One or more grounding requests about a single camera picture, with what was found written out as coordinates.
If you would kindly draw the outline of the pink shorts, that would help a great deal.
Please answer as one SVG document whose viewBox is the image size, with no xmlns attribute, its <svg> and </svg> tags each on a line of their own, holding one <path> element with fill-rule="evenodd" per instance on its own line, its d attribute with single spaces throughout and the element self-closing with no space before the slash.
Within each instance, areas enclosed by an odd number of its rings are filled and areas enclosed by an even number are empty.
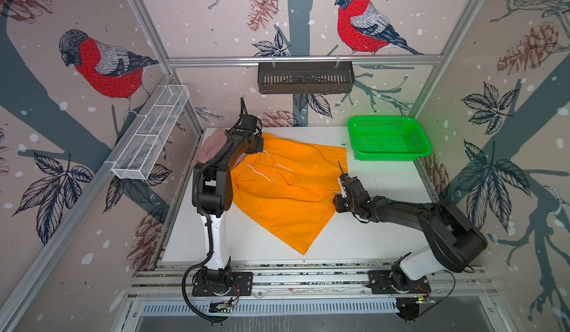
<svg viewBox="0 0 570 332">
<path fill-rule="evenodd" d="M 214 158 L 216 154 L 222 149 L 227 142 L 226 130 L 218 128 L 209 136 L 196 152 L 191 164 L 205 164 L 210 159 Z"/>
</svg>

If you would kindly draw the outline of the orange shorts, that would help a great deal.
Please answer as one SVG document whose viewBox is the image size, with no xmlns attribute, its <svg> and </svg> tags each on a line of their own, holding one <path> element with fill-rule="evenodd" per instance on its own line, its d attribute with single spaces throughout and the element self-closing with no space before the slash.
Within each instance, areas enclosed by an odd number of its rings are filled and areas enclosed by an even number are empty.
<svg viewBox="0 0 570 332">
<path fill-rule="evenodd" d="M 343 147 L 307 144 L 265 134 L 261 153 L 231 171 L 233 203 L 300 254 L 310 249 L 336 212 Z"/>
</svg>

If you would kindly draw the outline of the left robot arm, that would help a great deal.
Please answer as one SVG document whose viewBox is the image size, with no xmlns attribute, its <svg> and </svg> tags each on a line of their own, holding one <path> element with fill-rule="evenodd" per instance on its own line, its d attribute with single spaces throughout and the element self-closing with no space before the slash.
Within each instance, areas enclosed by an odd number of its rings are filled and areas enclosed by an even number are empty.
<svg viewBox="0 0 570 332">
<path fill-rule="evenodd" d="M 193 160 L 191 203 L 203 220 L 206 234 L 206 259 L 192 278 L 193 296 L 237 294 L 225 217 L 233 203 L 231 171 L 246 156 L 263 149 L 260 127 L 217 129 L 203 142 Z"/>
</svg>

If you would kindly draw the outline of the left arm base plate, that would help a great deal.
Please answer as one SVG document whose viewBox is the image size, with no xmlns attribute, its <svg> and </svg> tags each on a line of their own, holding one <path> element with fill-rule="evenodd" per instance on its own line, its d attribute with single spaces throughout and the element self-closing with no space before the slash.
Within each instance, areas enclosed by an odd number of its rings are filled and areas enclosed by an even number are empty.
<svg viewBox="0 0 570 332">
<path fill-rule="evenodd" d="M 222 271 L 199 272 L 193 280 L 192 296 L 225 297 L 250 296 L 252 293 L 253 273 Z"/>
</svg>

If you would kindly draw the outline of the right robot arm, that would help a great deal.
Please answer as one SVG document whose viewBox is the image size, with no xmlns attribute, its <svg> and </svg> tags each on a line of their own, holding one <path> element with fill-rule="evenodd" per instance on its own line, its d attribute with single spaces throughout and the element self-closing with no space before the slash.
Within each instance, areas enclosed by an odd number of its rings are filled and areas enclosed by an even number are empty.
<svg viewBox="0 0 570 332">
<path fill-rule="evenodd" d="M 341 193 L 333 199 L 338 213 L 350 212 L 359 222 L 390 223 L 423 233 L 427 246 L 409 253 L 390 268 L 386 278 L 372 278 L 371 286 L 408 293 L 428 274 L 448 270 L 461 273 L 487 247 L 487 239 L 458 207 L 448 200 L 409 203 L 370 196 L 360 180 L 342 174 Z"/>
</svg>

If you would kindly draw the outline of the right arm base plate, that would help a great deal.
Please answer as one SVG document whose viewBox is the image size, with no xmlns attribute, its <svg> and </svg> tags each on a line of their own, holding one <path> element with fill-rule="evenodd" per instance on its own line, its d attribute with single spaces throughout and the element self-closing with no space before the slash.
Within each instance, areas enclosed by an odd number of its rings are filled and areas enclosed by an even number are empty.
<svg viewBox="0 0 570 332">
<path fill-rule="evenodd" d="M 368 271 L 369 283 L 373 295 L 414 294 L 431 295 L 431 288 L 426 277 L 411 280 L 399 271 Z"/>
</svg>

